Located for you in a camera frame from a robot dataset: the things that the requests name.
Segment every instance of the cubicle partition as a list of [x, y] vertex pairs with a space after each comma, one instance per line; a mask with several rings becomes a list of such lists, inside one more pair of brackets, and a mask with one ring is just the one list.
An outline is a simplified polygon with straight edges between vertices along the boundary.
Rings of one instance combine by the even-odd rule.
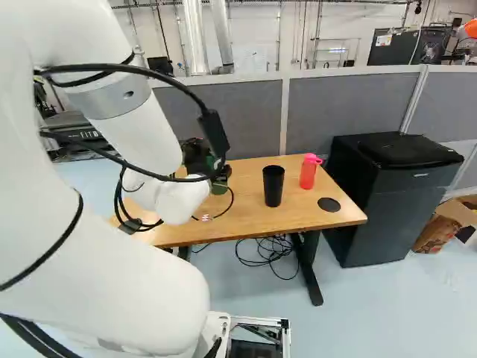
[[[449, 194], [477, 191], [477, 69], [471, 66], [367, 66], [181, 81], [221, 114], [229, 159], [327, 155], [337, 135], [402, 131], [464, 155]], [[195, 103], [169, 85], [151, 84], [177, 137], [202, 136]]]

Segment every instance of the black cup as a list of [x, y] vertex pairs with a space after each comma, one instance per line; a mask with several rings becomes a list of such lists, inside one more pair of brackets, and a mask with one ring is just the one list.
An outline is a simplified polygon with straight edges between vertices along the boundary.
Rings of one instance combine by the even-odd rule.
[[265, 203], [268, 207], [278, 207], [282, 202], [285, 170], [281, 166], [266, 166], [262, 172]]

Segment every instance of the bottle cap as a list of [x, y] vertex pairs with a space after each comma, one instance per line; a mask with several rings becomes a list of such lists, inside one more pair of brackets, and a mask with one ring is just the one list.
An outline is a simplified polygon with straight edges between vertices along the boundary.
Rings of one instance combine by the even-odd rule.
[[310, 162], [310, 163], [314, 163], [317, 166], [320, 166], [323, 163], [323, 159], [318, 158], [318, 156], [316, 154], [313, 154], [313, 153], [306, 153], [305, 154], [305, 161]]

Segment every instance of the wooden table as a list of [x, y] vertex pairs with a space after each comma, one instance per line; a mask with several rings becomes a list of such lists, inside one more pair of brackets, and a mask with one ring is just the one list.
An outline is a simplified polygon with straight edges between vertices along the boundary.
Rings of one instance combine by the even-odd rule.
[[[317, 169], [314, 188], [301, 189], [299, 178], [302, 162], [303, 154], [231, 160], [228, 162], [232, 167], [229, 187], [235, 193], [235, 200], [226, 214], [210, 222], [191, 219], [181, 226], [163, 224], [148, 232], [135, 233], [133, 237], [154, 246], [168, 248], [307, 231], [303, 234], [303, 241], [298, 234], [292, 234], [291, 237], [310, 297], [315, 305], [322, 304], [323, 299], [312, 270], [320, 234], [317, 230], [363, 224], [367, 217], [321, 167]], [[270, 164], [285, 168], [282, 203], [275, 208], [265, 205], [263, 194], [262, 169]], [[182, 176], [184, 173], [179, 171], [177, 175]], [[336, 213], [329, 213], [319, 208], [318, 199], [326, 197], [338, 201], [341, 209]], [[156, 213], [143, 210], [129, 198], [124, 202], [127, 211], [144, 223], [153, 223], [159, 218]], [[214, 216], [229, 203], [230, 192], [211, 195], [195, 216]], [[111, 218], [110, 222], [119, 226], [116, 217]]]

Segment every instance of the floor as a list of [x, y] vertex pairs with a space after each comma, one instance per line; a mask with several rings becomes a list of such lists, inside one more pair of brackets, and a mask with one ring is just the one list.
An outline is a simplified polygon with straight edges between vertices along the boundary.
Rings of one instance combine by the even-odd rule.
[[[113, 213], [116, 164], [90, 160], [56, 168], [98, 214]], [[411, 253], [398, 263], [342, 269], [322, 239], [315, 260], [322, 307], [310, 304], [300, 276], [282, 281], [268, 267], [245, 267], [234, 245], [214, 244], [192, 256], [209, 282], [212, 308], [289, 318], [294, 358], [477, 356], [477, 252], [458, 242], [437, 255]], [[250, 240], [243, 249], [251, 258], [256, 244]], [[288, 275], [295, 265], [289, 256], [275, 267]]]

